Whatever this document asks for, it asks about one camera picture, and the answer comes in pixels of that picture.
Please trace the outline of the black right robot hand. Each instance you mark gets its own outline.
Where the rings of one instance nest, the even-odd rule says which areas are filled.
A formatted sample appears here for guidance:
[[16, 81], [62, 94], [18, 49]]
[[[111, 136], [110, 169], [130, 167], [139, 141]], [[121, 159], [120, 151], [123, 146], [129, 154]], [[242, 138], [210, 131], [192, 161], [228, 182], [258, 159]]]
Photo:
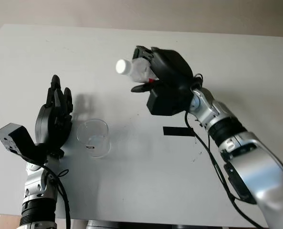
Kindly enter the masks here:
[[193, 73], [184, 58], [175, 50], [137, 46], [133, 59], [143, 58], [149, 61], [150, 69], [158, 78], [150, 83], [144, 83], [131, 89], [134, 93], [150, 91], [157, 86], [164, 86], [186, 94], [193, 82]]

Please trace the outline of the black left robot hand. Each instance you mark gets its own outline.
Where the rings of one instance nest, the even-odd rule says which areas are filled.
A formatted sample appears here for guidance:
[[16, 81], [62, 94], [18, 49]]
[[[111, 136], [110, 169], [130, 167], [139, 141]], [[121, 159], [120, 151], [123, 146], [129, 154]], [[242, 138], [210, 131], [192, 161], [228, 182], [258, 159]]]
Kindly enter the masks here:
[[64, 156], [62, 146], [67, 141], [71, 128], [73, 103], [71, 90], [61, 90], [60, 78], [52, 77], [46, 103], [40, 108], [35, 124], [36, 142], [57, 159]]

